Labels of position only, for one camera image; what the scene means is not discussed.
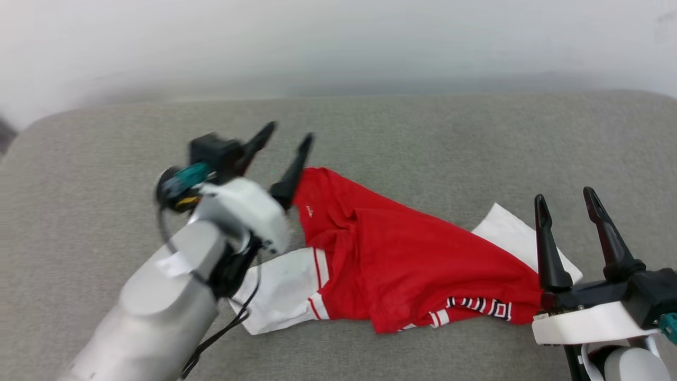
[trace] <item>teal connector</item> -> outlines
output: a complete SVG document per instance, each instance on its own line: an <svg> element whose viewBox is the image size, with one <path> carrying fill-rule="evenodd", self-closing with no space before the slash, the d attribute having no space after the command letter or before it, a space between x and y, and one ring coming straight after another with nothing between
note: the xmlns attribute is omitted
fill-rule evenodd
<svg viewBox="0 0 677 381"><path fill-rule="evenodd" d="M207 180L207 177L209 177L209 166L204 162L193 164L188 168L180 170L174 177L181 180L186 189L192 188Z"/></svg>
<svg viewBox="0 0 677 381"><path fill-rule="evenodd" d="M677 345L677 313L665 314L658 323L658 327L672 344Z"/></svg>

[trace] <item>white cloth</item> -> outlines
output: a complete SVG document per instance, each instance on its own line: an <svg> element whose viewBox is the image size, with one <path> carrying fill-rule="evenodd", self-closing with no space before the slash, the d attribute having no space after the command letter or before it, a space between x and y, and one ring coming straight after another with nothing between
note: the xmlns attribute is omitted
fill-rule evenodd
<svg viewBox="0 0 677 381"><path fill-rule="evenodd" d="M495 203L472 233L516 256L538 273L536 231L501 205ZM564 269L571 274L571 280L574 283L580 281L583 277L580 270L562 254L559 248L557 252Z"/></svg>
<svg viewBox="0 0 677 381"><path fill-rule="evenodd" d="M472 231L538 272L536 232L519 218L495 203L488 215ZM564 269L574 283L583 274L557 249ZM264 334L308 320L328 319L317 291L329 280L326 256L320 249L294 250L262 264L261 284L249 304L250 316L242 324L252 335ZM242 286L234 296L244 302L254 290L257 268L247 271ZM237 313L240 305L230 301Z"/></svg>
<svg viewBox="0 0 677 381"><path fill-rule="evenodd" d="M229 300L236 313L240 312L240 305L254 291L257 277L257 267L247 270L240 289L233 296L237 302ZM320 317L329 319L324 306L309 301L328 280L324 251L312 247L288 252L262 264L261 284L248 306L249 318L242 323L244 328L250 334L257 335L291 327L317 319L313 308Z"/></svg>

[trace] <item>gray fabric surface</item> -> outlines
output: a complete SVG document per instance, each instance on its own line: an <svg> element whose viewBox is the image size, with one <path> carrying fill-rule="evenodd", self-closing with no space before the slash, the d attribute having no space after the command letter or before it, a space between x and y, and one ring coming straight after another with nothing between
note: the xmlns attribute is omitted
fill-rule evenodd
<svg viewBox="0 0 677 381"><path fill-rule="evenodd" d="M141 104L73 111L21 134L0 163L3 373L50 380L88 341L125 280L160 245L153 183L186 143L280 128L248 177L270 184L305 132L310 164L474 227L498 202L533 226L544 193L559 247L602 277L582 197L593 186L649 268L677 268L677 102L642 92L318 98ZM174 221L175 227L180 220ZM297 231L295 245L302 243ZM232 313L224 313L221 327ZM659 342L677 380L677 349ZM210 348L191 380L568 380L561 348L489 317L379 335L308 322Z"/></svg>

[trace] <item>white tape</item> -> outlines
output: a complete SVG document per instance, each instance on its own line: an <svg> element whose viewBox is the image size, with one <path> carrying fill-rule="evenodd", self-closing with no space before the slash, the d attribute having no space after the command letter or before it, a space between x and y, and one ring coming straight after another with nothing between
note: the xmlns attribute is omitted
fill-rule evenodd
<svg viewBox="0 0 677 381"><path fill-rule="evenodd" d="M181 252L176 252L168 258L155 262L155 266L168 278L190 274L194 270L193 265L186 260Z"/></svg>

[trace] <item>black cable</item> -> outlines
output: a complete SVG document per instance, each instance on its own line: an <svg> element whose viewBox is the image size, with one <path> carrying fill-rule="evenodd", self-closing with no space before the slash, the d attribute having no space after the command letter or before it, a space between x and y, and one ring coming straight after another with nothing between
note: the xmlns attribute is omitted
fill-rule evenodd
<svg viewBox="0 0 677 381"><path fill-rule="evenodd" d="M193 354L188 359L188 362L183 367L183 371L181 373L182 380L185 380L188 377L188 374L193 370L195 365L198 364L198 361L200 360L200 355L207 348L209 348L218 339L220 339L223 335L225 335L226 332L237 327L239 324L242 324L242 322L247 320L247 318L249 317L249 311L247 310L247 306L249 305L249 303L251 303L252 299L254 299L254 296L256 295L257 291L259 291L259 285L261 284L261 265L263 262L261 261L261 255L258 253L257 253L257 262L259 263L259 265L257 269L256 286L254 287L254 290L252 291L251 295L249 296L249 298L247 298L247 300L244 301L244 303L242 304L242 308L240 308L240 312L238 312L238 314L233 318L233 320L230 321L230 323L228 323L222 330L213 334L207 340L198 345L197 348L195 348L195 352L193 352Z"/></svg>
<svg viewBox="0 0 677 381"><path fill-rule="evenodd" d="M165 246L167 246L167 249L171 252L171 255L174 255L179 252L179 250L174 246L174 242L171 240L171 236L169 235L169 229L167 228L167 221L165 221L165 211L167 210L167 206L164 203L160 204L160 207L158 208L158 214L157 214L157 221L158 221L158 229L160 230L160 236L162 236L162 241L164 241ZM205 278L202 277L197 271L191 270L190 271L191 276L193 276L193 279L195 279L197 282L207 285L207 281Z"/></svg>
<svg viewBox="0 0 677 381"><path fill-rule="evenodd" d="M174 243L171 241L171 237L169 236L169 230L167 229L167 223L165 222L165 210L167 206L164 203L160 204L160 207L158 208L158 215L157 215L157 221L158 221L158 230L160 231L160 236L162 237L162 241L165 243L165 246L167 246L167 249L172 254L176 254L179 252L179 250L174 246Z"/></svg>

